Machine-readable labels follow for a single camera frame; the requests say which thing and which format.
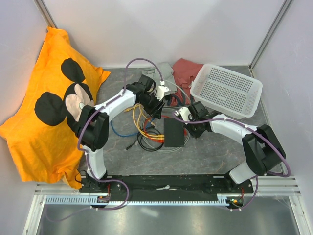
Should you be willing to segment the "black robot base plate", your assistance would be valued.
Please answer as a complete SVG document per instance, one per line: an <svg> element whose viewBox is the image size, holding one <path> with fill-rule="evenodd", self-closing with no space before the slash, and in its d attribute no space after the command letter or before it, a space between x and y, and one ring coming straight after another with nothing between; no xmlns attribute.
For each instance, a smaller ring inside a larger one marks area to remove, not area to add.
<svg viewBox="0 0 313 235"><path fill-rule="evenodd" d="M234 183L224 174L112 175L129 188L129 199L216 199L218 194L253 193L251 180Z"/></svg>

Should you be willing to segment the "black network switch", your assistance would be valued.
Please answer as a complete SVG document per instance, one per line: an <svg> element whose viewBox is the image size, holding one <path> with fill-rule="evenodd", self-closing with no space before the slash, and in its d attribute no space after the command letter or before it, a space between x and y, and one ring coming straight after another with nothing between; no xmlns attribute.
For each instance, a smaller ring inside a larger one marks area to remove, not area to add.
<svg viewBox="0 0 313 235"><path fill-rule="evenodd" d="M164 120L164 146L184 147L183 123L174 118Z"/></svg>

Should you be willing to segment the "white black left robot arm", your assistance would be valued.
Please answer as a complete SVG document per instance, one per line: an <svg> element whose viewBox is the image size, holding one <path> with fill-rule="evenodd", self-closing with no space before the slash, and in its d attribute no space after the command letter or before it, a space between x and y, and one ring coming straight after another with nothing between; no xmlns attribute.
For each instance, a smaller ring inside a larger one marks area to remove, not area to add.
<svg viewBox="0 0 313 235"><path fill-rule="evenodd" d="M124 88L109 100L95 105L85 105L78 121L76 136L78 149L84 151L87 160L87 173L92 180L90 187L96 192L107 188L104 176L107 169L104 164L103 147L108 141L110 122L127 108L136 104L143 106L145 112L160 119L165 103L163 98L169 92L164 81L157 86L155 81L147 76L141 76L139 81L126 84Z"/></svg>

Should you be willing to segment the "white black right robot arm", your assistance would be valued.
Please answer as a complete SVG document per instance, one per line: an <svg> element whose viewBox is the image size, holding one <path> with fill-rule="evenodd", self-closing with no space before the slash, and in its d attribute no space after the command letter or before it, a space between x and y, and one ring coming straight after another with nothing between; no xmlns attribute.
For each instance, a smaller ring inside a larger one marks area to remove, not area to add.
<svg viewBox="0 0 313 235"><path fill-rule="evenodd" d="M258 127L238 122L220 112L209 112L201 102L180 108L177 116L185 121L184 127L195 138L208 131L226 136L243 147L244 162L226 174L224 187L228 192L236 192L244 181L256 176L275 175L272 169L286 163L279 140L266 124Z"/></svg>

